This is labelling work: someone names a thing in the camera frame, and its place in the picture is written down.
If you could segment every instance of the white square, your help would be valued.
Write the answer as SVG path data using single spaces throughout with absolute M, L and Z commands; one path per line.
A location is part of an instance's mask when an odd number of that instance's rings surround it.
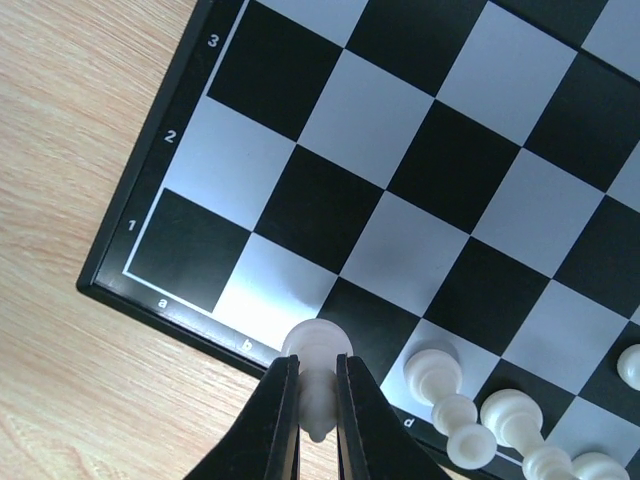
M 299 143 L 386 188 L 432 102 L 426 93 L 345 50 Z
M 425 348 L 444 350 L 458 360 L 463 376 L 460 393 L 472 400 L 480 392 L 499 360 L 499 357 L 493 353 L 421 319 L 380 389 L 389 403 L 426 422 L 431 422 L 431 407 L 423 405 L 412 397 L 404 379 L 406 363 L 413 355 Z
M 609 0 L 582 47 L 640 80 L 640 2 Z
M 487 2 L 437 98 L 523 145 L 575 55 Z
M 336 278 L 322 267 L 252 234 L 213 317 L 280 351 L 293 327 L 316 318 Z
M 340 276 L 422 316 L 468 238 L 385 192 Z
M 603 194 L 522 149 L 473 236 L 552 277 Z
M 600 452 L 626 467 L 640 449 L 640 427 L 576 397 L 547 442 L 562 448 L 571 458 Z
M 627 319 L 552 280 L 503 355 L 578 394 Z
M 344 47 L 369 0 L 258 0 Z
M 164 187 L 253 230 L 295 143 L 204 98 L 164 179 Z
M 631 156 L 627 159 L 607 193 L 636 212 L 640 212 L 640 142 L 631 152 Z

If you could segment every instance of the white chess piece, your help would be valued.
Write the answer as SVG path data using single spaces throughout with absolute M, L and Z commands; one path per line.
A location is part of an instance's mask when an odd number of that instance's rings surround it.
M 458 362 L 441 350 L 422 350 L 406 363 L 404 375 L 412 396 L 433 405 L 433 426 L 449 437 L 449 459 L 466 470 L 487 465 L 496 454 L 496 439 L 476 423 L 478 409 L 473 401 L 458 394 L 462 385 Z
M 622 465 L 599 452 L 585 453 L 574 458 L 573 473 L 580 480 L 630 480 Z
M 338 423 L 336 359 L 353 355 L 349 337 L 328 320 L 306 320 L 291 329 L 281 354 L 298 356 L 300 428 L 320 443 Z
M 569 455 L 545 445 L 540 433 L 542 410 L 528 395 L 500 390 L 483 403 L 480 418 L 499 445 L 515 448 L 524 457 L 522 471 L 527 480 L 575 479 Z
M 640 390 L 640 344 L 627 348 L 618 359 L 618 374 L 634 390 Z

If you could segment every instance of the wood grain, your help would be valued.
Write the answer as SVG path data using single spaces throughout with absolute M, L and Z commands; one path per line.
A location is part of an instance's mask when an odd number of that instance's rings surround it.
M 194 2 L 0 0 L 0 478 L 182 478 L 256 385 L 74 288 Z

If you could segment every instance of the number 2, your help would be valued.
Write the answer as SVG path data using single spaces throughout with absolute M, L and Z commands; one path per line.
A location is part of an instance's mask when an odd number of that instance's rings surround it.
M 214 33 L 209 37 L 209 41 L 207 42 L 207 45 L 209 45 L 210 47 L 217 47 L 219 41 L 220 41 L 220 37 Z
M 173 139 L 176 138 L 176 131 L 175 130 L 169 130 L 167 132 L 167 136 L 164 137 L 164 141 L 167 143 L 173 143 Z

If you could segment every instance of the number 3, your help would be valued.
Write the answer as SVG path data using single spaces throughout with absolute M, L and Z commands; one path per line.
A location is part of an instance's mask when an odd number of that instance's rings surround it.
M 218 42 L 220 41 L 220 37 L 217 36 L 215 33 L 213 35 L 211 35 L 209 37 L 209 41 L 207 42 L 207 44 L 210 47 L 217 47 L 218 46 Z

